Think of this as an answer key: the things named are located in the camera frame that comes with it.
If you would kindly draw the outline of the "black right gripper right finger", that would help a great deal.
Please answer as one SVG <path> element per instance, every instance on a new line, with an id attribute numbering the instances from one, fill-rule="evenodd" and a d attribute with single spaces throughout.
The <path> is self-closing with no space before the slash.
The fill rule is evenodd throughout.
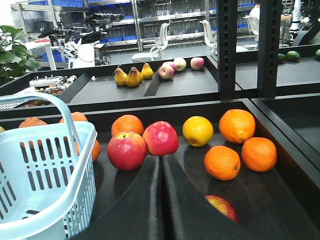
<path id="1" fill-rule="evenodd" d="M 207 173 L 200 154 L 162 158 L 168 212 L 175 240 L 317 240 L 320 209 L 286 184 L 276 170 L 257 173 L 242 167 L 229 181 Z M 227 200 L 238 222 L 212 206 L 206 195 Z"/>

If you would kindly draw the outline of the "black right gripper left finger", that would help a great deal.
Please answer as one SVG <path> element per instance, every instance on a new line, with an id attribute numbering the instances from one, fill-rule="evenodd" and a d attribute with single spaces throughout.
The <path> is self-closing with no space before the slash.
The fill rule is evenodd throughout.
<path id="1" fill-rule="evenodd" d="M 133 183 L 103 216 L 73 240 L 161 240 L 160 159 L 148 156 Z"/>

